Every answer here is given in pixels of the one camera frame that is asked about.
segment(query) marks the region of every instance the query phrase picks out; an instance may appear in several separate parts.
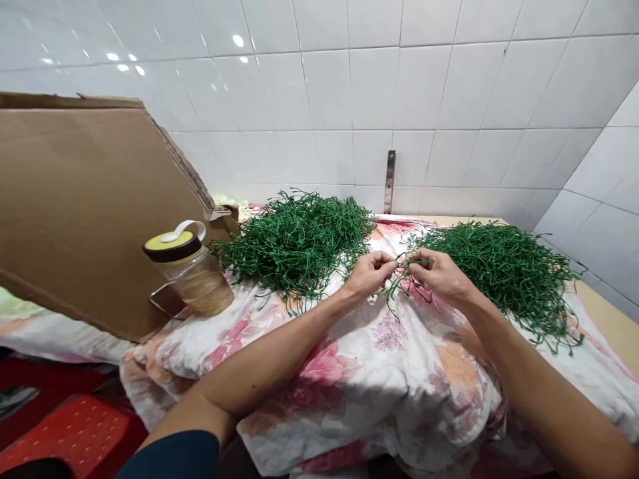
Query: cardboard box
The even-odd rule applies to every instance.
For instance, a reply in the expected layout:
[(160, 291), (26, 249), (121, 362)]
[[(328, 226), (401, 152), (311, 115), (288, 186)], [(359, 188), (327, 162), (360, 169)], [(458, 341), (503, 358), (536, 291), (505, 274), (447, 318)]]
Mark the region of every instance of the cardboard box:
[(139, 100), (0, 93), (0, 124), (0, 285), (123, 339), (161, 329), (143, 243), (183, 220), (228, 241), (237, 216)]

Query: dark sleeve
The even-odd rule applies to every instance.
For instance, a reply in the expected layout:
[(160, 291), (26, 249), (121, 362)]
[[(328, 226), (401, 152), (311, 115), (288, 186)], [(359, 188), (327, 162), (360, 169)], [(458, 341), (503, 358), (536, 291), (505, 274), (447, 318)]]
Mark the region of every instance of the dark sleeve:
[(220, 443), (210, 432), (171, 434), (138, 451), (115, 479), (215, 479)]

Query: white ceramic tile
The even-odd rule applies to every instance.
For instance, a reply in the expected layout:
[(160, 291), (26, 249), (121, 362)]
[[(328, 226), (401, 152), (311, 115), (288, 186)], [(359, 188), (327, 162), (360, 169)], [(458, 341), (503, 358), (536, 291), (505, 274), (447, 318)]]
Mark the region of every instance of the white ceramic tile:
[(171, 131), (197, 131), (204, 127), (186, 94), (172, 61), (130, 65), (140, 75), (140, 98), (153, 119)]
[(209, 141), (210, 135), (211, 133), (173, 133), (171, 137), (211, 192), (220, 185), (220, 167)]
[(634, 171), (625, 177), (604, 201), (639, 215), (639, 165), (634, 167)]
[(355, 185), (384, 185), (388, 151), (392, 148), (392, 131), (353, 131)]
[(507, 43), (455, 45), (439, 128), (479, 128), (499, 75)]
[(299, 53), (258, 55), (266, 99), (277, 130), (309, 130), (311, 113)]
[(404, 0), (401, 46), (452, 43), (461, 0)]
[(561, 190), (534, 230), (538, 234), (550, 234), (544, 238), (566, 255), (573, 256), (575, 232), (600, 204), (585, 196)]
[(488, 216), (502, 218), (508, 223), (519, 226), (534, 190), (520, 188), (497, 188)]
[(348, 50), (302, 53), (302, 61), (313, 128), (352, 128)]
[(523, 0), (464, 0), (456, 43), (509, 40)]
[(284, 166), (277, 132), (240, 132), (247, 167), (243, 181), (254, 183), (278, 183), (280, 169)]
[(460, 188), (433, 188), (427, 186), (421, 193), (419, 213), (431, 216), (446, 216), (453, 213)]
[(639, 78), (637, 58), (639, 37), (572, 38), (530, 126), (605, 126)]
[(355, 185), (353, 198), (360, 206), (371, 210), (375, 214), (384, 212), (384, 187), (383, 186), (358, 186)]
[(639, 82), (608, 122), (608, 126), (639, 126)]
[(513, 42), (501, 67), (483, 128), (526, 128), (568, 40)]
[(218, 173), (227, 180), (228, 185), (250, 181), (245, 174), (250, 173), (252, 158), (248, 158), (239, 132), (211, 133), (209, 141), (220, 165)]
[(421, 193), (419, 186), (396, 186), (393, 189), (392, 214), (419, 214)]
[(437, 126), (450, 56), (449, 45), (400, 49), (395, 128)]
[(574, 236), (574, 259), (632, 301), (639, 303), (639, 216), (602, 204)]
[(392, 129), (399, 48), (350, 50), (353, 129)]
[(571, 130), (526, 130), (501, 180), (503, 188), (544, 188), (548, 170)]
[(496, 193), (495, 188), (459, 188), (453, 215), (487, 216)]
[(522, 230), (532, 231), (558, 194), (559, 190), (536, 190), (521, 217), (517, 218), (516, 225)]
[(318, 162), (312, 131), (280, 131), (277, 133), (280, 149), (278, 181), (286, 183), (333, 183), (319, 178), (323, 168)]
[(50, 57), (56, 65), (90, 65), (92, 63), (90, 55), (83, 51), (83, 42), (77, 33), (74, 33), (75, 25), (69, 24), (70, 19), (65, 18), (65, 12), (60, 5), (48, 2), (18, 3), (15, 0), (5, 0), (3, 6), (8, 7), (10, 13), (12, 13), (11, 10), (18, 13), (25, 25), (33, 30), (34, 37), (41, 43), (43, 49), (49, 52), (41, 56)]
[(346, 0), (293, 0), (302, 50), (348, 48)]
[(299, 51), (291, 0), (242, 0), (256, 53)]
[(81, 89), (67, 69), (41, 69), (0, 73), (0, 90), (76, 96)]
[(399, 45), (401, 2), (396, 0), (347, 0), (350, 48)]
[(476, 138), (477, 131), (436, 131), (425, 185), (461, 186)]
[(639, 32), (639, 3), (636, 0), (590, 0), (575, 35), (605, 35)]
[(172, 0), (99, 0), (116, 34), (140, 60), (205, 57), (202, 40), (191, 8)]
[(192, 0), (192, 4), (212, 56), (253, 53), (240, 0)]
[(480, 130), (462, 186), (499, 186), (524, 130)]
[(525, 0), (514, 39), (569, 37), (588, 0)]
[(213, 60), (222, 79), (240, 130), (272, 130), (273, 115), (264, 92), (255, 57)]
[(397, 151), (396, 186), (424, 185), (434, 135), (432, 131), (393, 132), (393, 149)]
[(345, 184), (292, 184), (291, 188), (299, 188), (305, 192), (316, 192), (323, 198), (337, 196), (340, 200), (345, 200), (355, 194), (355, 185)]
[(603, 201), (635, 169), (637, 151), (636, 128), (605, 128), (565, 188)]
[(563, 188), (600, 133), (599, 128), (573, 130), (548, 170), (544, 180), (545, 188)]
[(180, 60), (173, 65), (202, 128), (210, 131), (237, 130), (228, 87), (225, 88), (226, 83), (220, 78), (213, 61)]
[(238, 201), (248, 201), (255, 205), (264, 205), (270, 198), (278, 196), (280, 191), (290, 193), (290, 188), (286, 183), (247, 183), (236, 182), (226, 184), (218, 188), (216, 192), (228, 194)]
[(67, 72), (82, 93), (102, 96), (141, 96), (142, 81), (131, 64), (75, 67), (68, 68)]
[(71, 34), (79, 42), (82, 55), (94, 63), (110, 61), (108, 54), (115, 53), (120, 60), (128, 60), (132, 53), (113, 31), (102, 9), (95, 0), (65, 0), (46, 2), (47, 18), (73, 29)]
[(627, 297), (620, 294), (617, 290), (611, 288), (604, 281), (599, 281), (592, 287), (607, 302), (615, 306), (619, 311), (628, 316), (635, 323), (639, 324), (639, 305), (633, 303)]
[(577, 263), (576, 261), (573, 261), (572, 259), (568, 263), (568, 267), (573, 270), (573, 272), (575, 272), (578, 279), (581, 279), (581, 281), (583, 281), (591, 288), (594, 288), (596, 284), (599, 284), (601, 282), (601, 279), (599, 277), (587, 271), (585, 266)]
[(39, 68), (45, 62), (57, 65), (50, 52), (45, 50), (35, 29), (24, 15), (8, 6), (0, 5), (0, 69)]
[(352, 132), (315, 131), (314, 134), (318, 162), (325, 168), (322, 178), (331, 179), (330, 183), (355, 184)]
[[(353, 182), (352, 146), (344, 141), (344, 132), (278, 132), (282, 153), (280, 178), (290, 183), (344, 184)], [(331, 154), (324, 154), (330, 146), (341, 146)]]

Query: green plastic strand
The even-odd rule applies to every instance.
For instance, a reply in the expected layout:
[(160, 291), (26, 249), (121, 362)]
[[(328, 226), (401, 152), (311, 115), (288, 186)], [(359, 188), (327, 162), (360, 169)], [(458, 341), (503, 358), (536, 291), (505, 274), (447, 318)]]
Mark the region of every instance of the green plastic strand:
[(269, 291), (264, 296), (276, 292), (288, 311), (298, 315), (310, 302), (321, 301), (334, 271), (345, 279), (357, 259), (368, 253), (365, 239), (376, 225), (370, 213), (353, 198), (281, 191), (240, 226), (233, 241), (211, 244), (220, 265), (232, 266), (235, 283), (257, 281)]
[(409, 251), (426, 247), (448, 253), (459, 268), (501, 311), (534, 335), (535, 346), (546, 343), (553, 354), (560, 345), (570, 349), (584, 339), (568, 329), (574, 315), (562, 293), (575, 279), (568, 258), (537, 242), (539, 235), (498, 222), (469, 221), (452, 228), (410, 234)]

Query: floral bedsheet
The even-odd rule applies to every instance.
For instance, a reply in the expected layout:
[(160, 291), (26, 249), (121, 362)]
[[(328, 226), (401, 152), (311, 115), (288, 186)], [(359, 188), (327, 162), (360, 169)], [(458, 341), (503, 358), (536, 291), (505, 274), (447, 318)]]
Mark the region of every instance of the floral bedsheet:
[(63, 363), (118, 365), (133, 344), (0, 287), (0, 346)]
[[(406, 232), (437, 225), (378, 216), (370, 248), (392, 256)], [(341, 285), (334, 275), (327, 289)], [(209, 319), (173, 322), (122, 356), (125, 389), (147, 427), (208, 371), (290, 320), (282, 302), (255, 285), (233, 286), (235, 301)], [(571, 287), (565, 298), (583, 346), (547, 361), (610, 417), (639, 437), (639, 383), (610, 348)], [(413, 477), (495, 477), (544, 472), (547, 464), (508, 411), (492, 367), (467, 320), (436, 295), (411, 288), (391, 304), (375, 296), (344, 317), (312, 351), (289, 387), (238, 425), (263, 476), (321, 472), (384, 452)]]

